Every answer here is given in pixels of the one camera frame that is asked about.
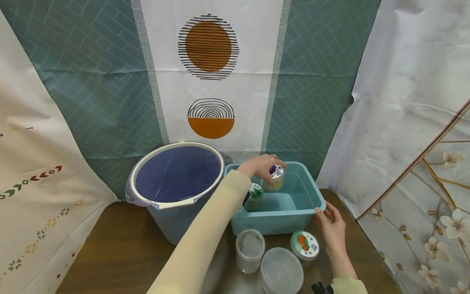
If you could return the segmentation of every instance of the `teal plastic tub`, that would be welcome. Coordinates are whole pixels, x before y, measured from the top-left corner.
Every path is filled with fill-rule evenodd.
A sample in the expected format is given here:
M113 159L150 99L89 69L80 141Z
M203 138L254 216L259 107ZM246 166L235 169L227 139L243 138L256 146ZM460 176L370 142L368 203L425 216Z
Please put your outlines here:
M265 191L259 211L248 212L242 207L236 212L231 221L235 235L248 228L263 235L291 234L305 228L316 207L326 209L325 199L305 165L297 161L286 161L286 164L284 185L276 192ZM239 165L227 165L224 176ZM261 184L259 178L252 181Z

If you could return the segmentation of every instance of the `teal patterned backdrop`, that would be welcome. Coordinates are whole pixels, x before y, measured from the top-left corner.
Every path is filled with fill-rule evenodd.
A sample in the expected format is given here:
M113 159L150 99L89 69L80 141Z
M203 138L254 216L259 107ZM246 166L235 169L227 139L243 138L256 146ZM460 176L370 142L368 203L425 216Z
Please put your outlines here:
M380 0L292 0L266 151L320 172Z
M380 0L292 0L267 152L316 176ZM121 198L163 144L130 0L3 0L0 9L91 168Z

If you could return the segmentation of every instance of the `wooden table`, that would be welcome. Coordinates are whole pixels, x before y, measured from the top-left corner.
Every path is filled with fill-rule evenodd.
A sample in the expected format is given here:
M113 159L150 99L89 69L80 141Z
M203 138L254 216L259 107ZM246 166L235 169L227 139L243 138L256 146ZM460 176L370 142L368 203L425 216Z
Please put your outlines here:
M337 195L329 190L321 192L339 209L346 222L348 253L369 294L400 294L380 257ZM322 235L313 222L306 230L318 238L322 248ZM266 250L277 246L289 248L290 235L265 238ZM144 294L173 249L147 209L122 202L112 204L104 210L56 293ZM259 272L241 273L235 264L235 254L235 236L228 226L207 273L203 293L262 293ZM331 283L332 270L325 251L320 252L304 273L301 294L312 294L310 287L315 282Z

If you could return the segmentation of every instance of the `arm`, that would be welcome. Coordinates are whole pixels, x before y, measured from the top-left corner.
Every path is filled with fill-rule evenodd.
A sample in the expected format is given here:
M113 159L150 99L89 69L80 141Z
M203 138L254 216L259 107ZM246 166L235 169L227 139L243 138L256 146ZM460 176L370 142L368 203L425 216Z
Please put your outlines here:
M339 211L327 202L325 212L316 208L313 221L325 237L326 252L333 269L331 287L335 294L367 294L364 284L357 279L356 271L346 251L346 224Z
M251 180L230 171L220 182L176 246L147 294L199 294L228 222L250 188Z
M333 268L331 287L335 294L367 294L363 282L357 279L356 271L346 252L330 257Z

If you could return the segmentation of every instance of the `blue bucket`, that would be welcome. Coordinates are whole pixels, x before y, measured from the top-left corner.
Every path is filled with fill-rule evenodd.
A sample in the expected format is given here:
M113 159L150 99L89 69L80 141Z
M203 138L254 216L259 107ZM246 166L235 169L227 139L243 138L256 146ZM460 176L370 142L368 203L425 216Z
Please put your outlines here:
M127 202L146 206L176 245L217 188L224 161L214 148L192 142L165 145L144 156L127 180Z

